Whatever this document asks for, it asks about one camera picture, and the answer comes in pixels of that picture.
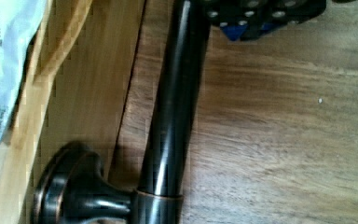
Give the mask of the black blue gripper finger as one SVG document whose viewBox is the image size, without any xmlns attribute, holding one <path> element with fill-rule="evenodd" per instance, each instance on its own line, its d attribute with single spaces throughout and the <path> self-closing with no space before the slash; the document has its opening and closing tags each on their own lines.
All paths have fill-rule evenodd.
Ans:
<svg viewBox="0 0 358 224">
<path fill-rule="evenodd" d="M 200 0 L 206 18 L 230 41 L 252 41 L 324 13 L 326 0 Z"/>
</svg>

